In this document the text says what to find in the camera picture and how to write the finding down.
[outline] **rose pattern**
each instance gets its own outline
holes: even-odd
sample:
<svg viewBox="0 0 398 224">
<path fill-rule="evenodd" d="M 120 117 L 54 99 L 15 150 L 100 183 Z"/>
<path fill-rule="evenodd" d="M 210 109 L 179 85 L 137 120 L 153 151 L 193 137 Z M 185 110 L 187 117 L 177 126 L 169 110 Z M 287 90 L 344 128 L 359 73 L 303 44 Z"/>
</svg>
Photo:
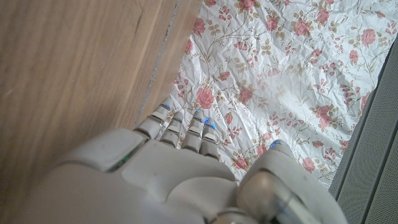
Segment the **rose pattern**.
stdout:
<svg viewBox="0 0 398 224">
<path fill-rule="evenodd" d="M 349 59 L 356 65 L 358 62 L 358 52 L 356 50 L 351 50 L 349 53 Z"/>
<path fill-rule="evenodd" d="M 365 108 L 366 102 L 368 101 L 369 95 L 362 96 L 361 98 L 361 111 Z"/>
<path fill-rule="evenodd" d="M 234 117 L 232 116 L 232 113 L 231 113 L 231 112 L 229 112 L 229 113 L 227 113 L 227 114 L 225 115 L 225 120 L 226 120 L 226 123 L 227 123 L 227 124 L 231 124 L 233 119 L 234 119 Z"/>
<path fill-rule="evenodd" d="M 245 10 L 248 11 L 254 7 L 255 0 L 239 0 L 239 5 Z"/>
<path fill-rule="evenodd" d="M 315 170 L 315 166 L 313 165 L 312 159 L 309 157 L 303 159 L 303 167 L 308 172 L 312 172 Z"/>
<path fill-rule="evenodd" d="M 369 46 L 369 44 L 373 44 L 376 40 L 376 33 L 373 29 L 366 29 L 363 31 L 361 40 L 364 46 Z"/>
<path fill-rule="evenodd" d="M 205 5 L 207 7 L 215 6 L 216 5 L 216 1 L 215 0 L 205 0 Z"/>
<path fill-rule="evenodd" d="M 225 81 L 229 77 L 229 72 L 221 72 L 220 80 Z"/>
<path fill-rule="evenodd" d="M 266 26 L 269 31 L 276 30 L 276 28 L 278 28 L 278 20 L 274 17 L 271 17 L 267 20 Z"/>
<path fill-rule="evenodd" d="M 193 27 L 193 33 L 196 35 L 200 35 L 204 33 L 206 30 L 205 22 L 201 18 L 197 18 L 195 21 L 195 26 Z"/>
<path fill-rule="evenodd" d="M 185 48 L 185 53 L 189 54 L 191 52 L 191 50 L 193 49 L 193 44 L 191 40 L 188 40 L 188 44 L 187 47 Z"/>
<path fill-rule="evenodd" d="M 307 35 L 310 33 L 310 28 L 305 20 L 301 20 L 294 25 L 294 31 L 296 35 Z"/>
<path fill-rule="evenodd" d="M 197 92 L 197 102 L 201 104 L 202 108 L 210 109 L 214 102 L 213 92 L 209 88 L 200 88 Z"/>
<path fill-rule="evenodd" d="M 284 139 L 330 185 L 398 33 L 393 1 L 369 1 L 202 1 L 172 99 L 215 119 L 218 158 L 238 181 Z"/>
<path fill-rule="evenodd" d="M 325 23 L 329 19 L 329 12 L 326 9 L 321 9 L 318 12 L 317 21 L 319 23 Z"/>
<path fill-rule="evenodd" d="M 253 89 L 250 87 L 242 88 L 239 93 L 239 99 L 243 104 L 247 103 L 253 97 Z"/>
<path fill-rule="evenodd" d="M 263 153 L 267 151 L 267 148 L 264 145 L 259 145 L 257 147 L 257 155 L 261 156 Z"/>
</svg>

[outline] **floral fabric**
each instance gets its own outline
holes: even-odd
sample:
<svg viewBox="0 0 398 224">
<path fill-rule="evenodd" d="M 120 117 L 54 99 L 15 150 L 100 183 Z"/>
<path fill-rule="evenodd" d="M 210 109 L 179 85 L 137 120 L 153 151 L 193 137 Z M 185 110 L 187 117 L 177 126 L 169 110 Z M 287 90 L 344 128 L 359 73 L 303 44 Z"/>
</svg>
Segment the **floral fabric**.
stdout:
<svg viewBox="0 0 398 224">
<path fill-rule="evenodd" d="M 397 4 L 204 0 L 171 98 L 216 121 L 239 182 L 276 139 L 328 187 L 397 35 Z"/>
</svg>

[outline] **white cloth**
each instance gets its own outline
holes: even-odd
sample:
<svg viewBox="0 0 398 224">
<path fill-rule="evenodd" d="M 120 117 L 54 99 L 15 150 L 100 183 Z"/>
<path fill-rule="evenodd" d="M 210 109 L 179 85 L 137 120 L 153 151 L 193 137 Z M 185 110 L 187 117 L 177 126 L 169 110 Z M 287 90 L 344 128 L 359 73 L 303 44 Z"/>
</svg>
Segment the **white cloth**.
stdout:
<svg viewBox="0 0 398 224">
<path fill-rule="evenodd" d="M 397 19 L 388 0 L 204 1 L 170 94 L 184 131 L 197 109 L 215 119 L 220 161 L 237 181 L 284 139 L 328 187 Z"/>
</svg>

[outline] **wooden panel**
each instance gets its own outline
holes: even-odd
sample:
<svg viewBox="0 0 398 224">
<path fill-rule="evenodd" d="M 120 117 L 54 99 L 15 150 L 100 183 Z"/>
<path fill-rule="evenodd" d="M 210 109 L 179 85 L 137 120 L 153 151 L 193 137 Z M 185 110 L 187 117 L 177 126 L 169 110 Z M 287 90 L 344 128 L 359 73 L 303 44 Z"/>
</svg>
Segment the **wooden panel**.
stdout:
<svg viewBox="0 0 398 224">
<path fill-rule="evenodd" d="M 187 8 L 192 1 L 179 1 L 186 12 L 178 7 L 174 19 L 189 32 L 193 21 L 179 20 L 197 13 L 199 5 Z M 176 0 L 0 4 L 0 223 L 7 223 L 60 155 L 107 129 L 134 126 Z M 170 31 L 174 42 L 187 40 L 180 29 Z M 166 46 L 177 71 L 183 53 Z M 164 63 L 158 70 L 171 69 Z M 150 93 L 154 103 L 164 94 Z"/>
<path fill-rule="evenodd" d="M 167 56 L 162 57 L 159 62 L 155 80 L 148 94 L 150 100 L 145 102 L 140 121 L 145 119 L 159 103 L 169 96 L 200 6 L 201 0 L 180 1 L 170 35 L 167 37 L 170 41 L 167 41 L 163 52 L 163 55 Z"/>
</svg>

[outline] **pink rose print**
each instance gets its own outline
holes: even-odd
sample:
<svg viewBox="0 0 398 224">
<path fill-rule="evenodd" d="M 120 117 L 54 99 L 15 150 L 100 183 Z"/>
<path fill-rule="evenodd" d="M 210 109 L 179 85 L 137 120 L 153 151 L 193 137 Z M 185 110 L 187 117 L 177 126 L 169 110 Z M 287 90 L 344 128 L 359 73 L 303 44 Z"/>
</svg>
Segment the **pink rose print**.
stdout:
<svg viewBox="0 0 398 224">
<path fill-rule="evenodd" d="M 296 32 L 296 35 L 306 35 L 310 33 L 310 28 L 305 20 L 301 20 L 296 22 L 294 25 L 294 31 Z"/>
<path fill-rule="evenodd" d="M 236 128 L 236 126 L 234 126 L 232 130 L 229 128 L 226 129 L 226 132 L 231 139 L 234 139 L 236 136 L 238 136 L 240 131 L 242 131 L 242 127 Z"/>
<path fill-rule="evenodd" d="M 331 116 L 323 116 L 319 119 L 319 124 L 322 129 L 325 129 L 329 126 L 330 121 L 331 121 Z"/>
<path fill-rule="evenodd" d="M 192 41 L 191 41 L 191 40 L 188 40 L 187 47 L 185 48 L 185 53 L 186 53 L 186 54 L 189 54 L 190 51 L 192 50 L 192 48 L 193 48 Z"/>
<path fill-rule="evenodd" d="M 328 106 L 328 105 L 321 106 L 321 107 L 319 107 L 318 110 L 317 110 L 317 115 L 318 115 L 319 117 L 321 117 L 321 116 L 323 116 L 323 115 L 327 115 L 328 112 L 329 112 L 329 106 Z"/>
<path fill-rule="evenodd" d="M 245 10 L 248 11 L 254 6 L 255 0 L 239 0 L 239 5 Z"/>
<path fill-rule="evenodd" d="M 311 53 L 311 56 L 319 56 L 319 55 L 321 55 L 322 54 L 322 51 L 321 51 L 321 49 L 316 49 L 316 50 L 314 50 L 312 53 Z"/>
<path fill-rule="evenodd" d="M 266 146 L 263 146 L 263 145 L 259 145 L 258 147 L 257 147 L 257 155 L 258 156 L 261 156 L 263 153 L 265 153 L 267 151 L 267 148 L 266 148 Z"/>
<path fill-rule="evenodd" d="M 317 62 L 318 62 L 318 59 L 317 58 L 312 58 L 311 60 L 310 60 L 310 62 L 311 62 L 311 64 L 316 64 Z"/>
<path fill-rule="evenodd" d="M 317 21 L 319 23 L 325 23 L 329 19 L 329 12 L 326 9 L 321 9 L 318 12 Z"/>
<path fill-rule="evenodd" d="M 352 62 L 356 65 L 358 62 L 358 52 L 356 50 L 351 50 L 349 53 L 349 59 L 352 60 Z"/>
<path fill-rule="evenodd" d="M 225 81 L 228 77 L 229 77 L 229 72 L 222 72 L 222 73 L 220 74 L 220 79 L 221 79 L 222 81 Z"/>
<path fill-rule="evenodd" d="M 216 1 L 215 0 L 205 0 L 205 4 L 207 7 L 211 7 L 216 4 Z"/>
<path fill-rule="evenodd" d="M 244 170 L 248 169 L 248 163 L 243 157 L 238 156 L 238 158 L 234 159 L 233 161 L 234 161 L 233 166 L 235 166 L 237 169 L 244 169 Z"/>
<path fill-rule="evenodd" d="M 246 44 L 243 44 L 242 42 L 238 42 L 236 44 L 234 44 L 234 47 L 236 47 L 239 50 L 247 50 L 248 46 Z"/>
<path fill-rule="evenodd" d="M 361 40 L 363 45 L 369 46 L 369 44 L 372 44 L 376 40 L 376 33 L 372 29 L 366 29 L 363 31 Z"/>
<path fill-rule="evenodd" d="M 271 17 L 267 20 L 266 26 L 269 31 L 276 30 L 276 28 L 278 28 L 278 20 L 274 17 Z"/>
<path fill-rule="evenodd" d="M 378 17 L 379 19 L 385 17 L 385 15 L 384 15 L 381 11 L 376 11 L 376 14 L 377 14 L 377 17 Z"/>
<path fill-rule="evenodd" d="M 270 140 L 271 138 L 271 133 L 265 133 L 261 136 L 262 140 L 266 141 L 266 140 Z"/>
<path fill-rule="evenodd" d="M 214 96 L 211 89 L 199 88 L 197 91 L 197 103 L 199 103 L 203 109 L 210 109 L 213 101 Z"/>
<path fill-rule="evenodd" d="M 313 165 L 312 159 L 307 157 L 303 159 L 303 167 L 306 171 L 312 173 L 315 170 L 315 166 Z"/>
<path fill-rule="evenodd" d="M 239 99 L 242 101 L 243 104 L 246 104 L 253 97 L 253 89 L 250 87 L 242 88 L 241 92 L 239 93 Z"/>
<path fill-rule="evenodd" d="M 278 68 L 273 68 L 268 71 L 268 76 L 278 75 L 279 73 L 280 73 L 280 70 Z"/>
<path fill-rule="evenodd" d="M 196 35 L 200 35 L 205 32 L 205 22 L 203 19 L 197 18 L 195 21 L 195 25 L 193 26 L 193 33 Z"/>
<path fill-rule="evenodd" d="M 225 120 L 227 124 L 231 124 L 232 120 L 234 119 L 234 117 L 232 116 L 232 113 L 229 112 L 225 115 Z"/>
<path fill-rule="evenodd" d="M 323 158 L 328 160 L 336 159 L 335 151 L 333 150 L 333 148 L 325 150 L 325 155 L 323 156 Z"/>
<path fill-rule="evenodd" d="M 322 129 L 325 129 L 329 126 L 331 121 L 331 116 L 328 115 L 329 106 L 321 106 L 317 110 L 317 117 L 319 117 L 319 125 Z"/>
<path fill-rule="evenodd" d="M 361 111 L 363 111 L 363 109 L 365 108 L 365 105 L 366 105 L 366 102 L 367 102 L 368 98 L 369 98 L 369 95 L 362 96 L 362 99 L 361 99 Z"/>
<path fill-rule="evenodd" d="M 340 149 L 341 149 L 343 152 L 345 152 L 345 150 L 347 150 L 349 141 L 342 141 L 342 140 L 340 140 L 339 142 L 340 142 L 340 146 L 341 146 Z"/>
<path fill-rule="evenodd" d="M 390 22 L 387 23 L 388 28 L 386 29 L 386 33 L 388 33 L 390 35 L 396 34 L 397 33 L 396 25 L 397 25 L 397 23 L 395 21 L 392 21 L 391 23 Z"/>
<path fill-rule="evenodd" d="M 232 19 L 231 15 L 228 15 L 229 9 L 226 8 L 226 6 L 223 6 L 219 11 L 221 15 L 218 16 L 219 19 L 222 19 L 224 21 Z"/>
<path fill-rule="evenodd" d="M 321 141 L 313 141 L 312 146 L 315 148 L 319 148 L 323 146 L 323 143 Z"/>
</svg>

